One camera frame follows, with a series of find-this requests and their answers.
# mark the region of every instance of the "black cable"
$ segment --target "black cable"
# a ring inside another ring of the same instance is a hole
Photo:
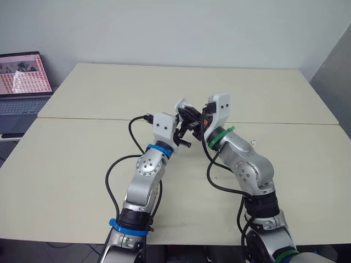
[[[118,159],[117,161],[115,161],[109,168],[109,170],[107,171],[106,173],[106,177],[105,177],[105,185],[106,185],[106,189],[107,189],[107,192],[109,193],[111,199],[112,199],[112,202],[114,203],[115,205],[115,208],[116,208],[116,221],[118,221],[118,217],[120,216],[120,208],[118,207],[118,204],[117,204],[117,201],[114,197],[114,194],[112,193],[111,191],[111,188],[110,188],[110,184],[109,184],[109,176],[110,176],[110,173],[112,171],[112,169],[115,167],[115,165],[125,159],[128,159],[128,158],[134,158],[134,157],[140,157],[141,155],[127,155],[127,156],[124,156],[120,159]]]
[[[158,194],[158,199],[157,199],[154,211],[152,211],[150,219],[149,219],[148,223],[146,224],[147,227],[150,226],[151,222],[154,219],[154,216],[155,216],[157,209],[160,205],[161,198],[162,198],[162,181],[160,180],[160,193]],[[143,238],[143,263],[146,263],[146,236]]]
[[[98,255],[100,255],[100,253],[95,249],[95,248],[93,248],[93,246],[92,245],[90,245],[90,244],[87,244],[95,253],[97,253]]]
[[[146,263],[146,236],[143,237],[143,263]]]
[[[60,246],[56,246],[56,245],[51,245],[49,242],[46,242],[46,243],[49,247],[52,247],[52,248],[68,248],[69,246],[74,245],[73,243],[71,243],[71,244],[63,245],[60,247]]]
[[[241,228],[241,225],[240,225],[240,217],[241,217],[242,209],[244,208],[244,202],[245,202],[245,199],[242,196],[241,197],[240,206],[239,206],[239,210],[237,211],[237,216],[236,216],[236,224],[237,224],[237,227],[239,228],[240,233],[242,233],[242,228]]]
[[[248,220],[248,222],[246,223],[246,225],[244,226],[244,229],[242,230],[242,233],[241,233],[241,249],[242,249],[242,253],[244,255],[244,260],[247,259],[248,261],[251,261],[251,258],[245,249],[246,231],[247,231],[248,227],[250,226],[250,224],[255,220],[255,218],[256,218],[256,215],[253,214],[251,216],[251,218]]]
[[[128,125],[128,130],[129,130],[129,134],[131,135],[132,137],[132,140],[135,142],[135,144],[137,145],[137,147],[139,148],[139,150],[144,154],[144,150],[141,148],[141,146],[139,145],[139,143],[137,142],[137,140],[135,139],[134,135],[133,135],[133,132],[132,132],[132,124],[133,122],[139,120],[139,119],[144,119],[144,115],[142,116],[138,116],[134,119],[132,119],[130,122],[129,122],[129,125]]]
[[[244,192],[244,191],[241,191],[241,190],[235,190],[235,189],[225,188],[225,187],[223,187],[223,186],[216,185],[216,184],[212,181],[212,179],[211,179],[211,177],[210,177],[210,171],[211,171],[211,167],[212,167],[214,161],[217,159],[218,156],[219,156],[219,151],[216,153],[216,155],[213,157],[212,161],[210,162],[210,164],[209,164],[208,167],[207,167],[206,175],[207,175],[207,180],[208,180],[208,182],[209,182],[214,188],[217,188],[217,189],[219,189],[219,190],[222,190],[222,191],[225,191],[225,192],[229,192],[229,193],[237,193],[237,194],[239,194],[239,195],[246,196],[246,197],[248,197],[248,198],[251,199],[251,200],[254,200],[254,197],[253,197],[251,194],[247,193],[247,192]]]
[[[208,150],[207,150],[207,147],[206,147],[206,142],[205,142],[205,131],[204,131],[204,128],[203,128],[203,122],[204,122],[204,121],[205,121],[205,115],[204,115],[204,113],[202,113],[202,115],[201,115],[201,125],[200,125],[200,127],[201,127],[201,144],[202,144],[203,151],[205,152],[207,158],[208,158],[210,161],[212,161],[212,157],[211,157],[210,154],[208,153]],[[230,172],[232,173],[232,171],[230,170],[230,168],[227,167],[227,166],[225,166],[225,165],[222,165],[222,164],[216,163],[216,162],[214,162],[213,164],[216,165],[216,166],[222,167],[223,169],[228,170],[228,171],[230,171]]]

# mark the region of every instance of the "laptop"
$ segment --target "laptop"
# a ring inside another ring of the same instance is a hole
[[[52,96],[39,52],[0,55],[0,134],[23,134]]]

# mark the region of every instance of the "wall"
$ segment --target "wall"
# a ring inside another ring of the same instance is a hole
[[[311,80],[351,138],[351,25]]]
[[[38,50],[53,85],[77,62],[298,68],[310,80],[350,0],[0,0],[0,54]]]

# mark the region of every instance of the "gray wall corner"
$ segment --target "gray wall corner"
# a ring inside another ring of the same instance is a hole
[[[351,25],[310,84],[351,138]]]

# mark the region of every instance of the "cable connector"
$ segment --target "cable connector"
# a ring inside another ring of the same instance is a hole
[[[152,114],[146,114],[143,116],[143,119],[146,120],[148,123],[153,124],[154,123],[154,115]]]

